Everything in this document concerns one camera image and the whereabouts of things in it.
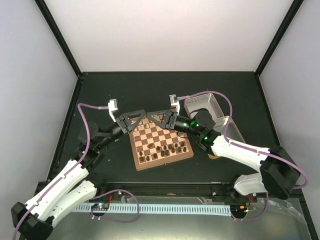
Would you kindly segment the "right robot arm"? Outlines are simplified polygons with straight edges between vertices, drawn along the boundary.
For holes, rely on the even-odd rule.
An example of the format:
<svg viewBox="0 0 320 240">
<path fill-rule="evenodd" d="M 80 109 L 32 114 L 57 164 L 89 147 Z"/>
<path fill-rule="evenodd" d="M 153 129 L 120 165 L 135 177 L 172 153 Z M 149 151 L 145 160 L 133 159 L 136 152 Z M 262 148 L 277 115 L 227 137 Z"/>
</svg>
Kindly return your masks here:
<svg viewBox="0 0 320 240">
<path fill-rule="evenodd" d="M 254 174 L 240 175 L 228 187 L 228 198 L 234 202 L 253 193 L 268 193 L 286 200 L 301 176 L 283 147 L 257 147 L 227 138 L 214 130 L 216 123 L 205 108 L 199 109 L 192 118 L 171 110 L 148 112 L 146 116 L 162 129 L 196 136 L 199 147 L 211 155 L 231 159 L 255 170 Z"/>
</svg>

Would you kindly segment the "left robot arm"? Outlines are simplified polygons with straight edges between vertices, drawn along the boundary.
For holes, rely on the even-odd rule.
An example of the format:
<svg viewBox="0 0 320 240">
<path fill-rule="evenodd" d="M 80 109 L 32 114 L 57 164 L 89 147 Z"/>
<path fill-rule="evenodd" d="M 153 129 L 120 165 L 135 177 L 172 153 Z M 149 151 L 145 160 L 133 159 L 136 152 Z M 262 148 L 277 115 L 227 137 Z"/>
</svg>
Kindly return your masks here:
<svg viewBox="0 0 320 240">
<path fill-rule="evenodd" d="M 76 159 L 70 159 L 62 171 L 40 192 L 26 203 L 17 202 L 11 208 L 14 226 L 13 239 L 17 234 L 27 240 L 46 240 L 54 227 L 78 205 L 89 200 L 101 200 L 118 192 L 108 191 L 107 186 L 91 174 L 102 159 L 101 148 L 132 132 L 138 125 L 132 118 L 141 120 L 144 110 L 126 112 L 113 118 L 113 123 L 102 132 L 90 126 L 82 108 L 89 104 L 78 104 L 84 123 L 84 142 Z"/>
</svg>

